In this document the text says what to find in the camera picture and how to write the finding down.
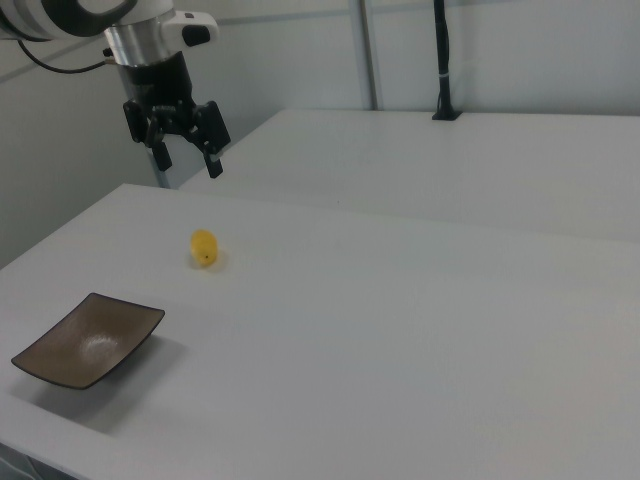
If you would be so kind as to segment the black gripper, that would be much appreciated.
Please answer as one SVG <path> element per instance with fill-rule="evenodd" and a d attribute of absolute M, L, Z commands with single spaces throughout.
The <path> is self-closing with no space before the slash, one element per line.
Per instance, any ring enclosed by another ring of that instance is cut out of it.
<path fill-rule="evenodd" d="M 186 139 L 202 153 L 209 177 L 219 177 L 224 171 L 221 155 L 231 138 L 216 102 L 194 102 L 184 55 L 176 53 L 152 65 L 123 66 L 122 70 L 132 92 L 123 104 L 132 140 L 151 151 L 158 170 L 172 166 L 163 129 L 176 135 L 187 131 Z"/>

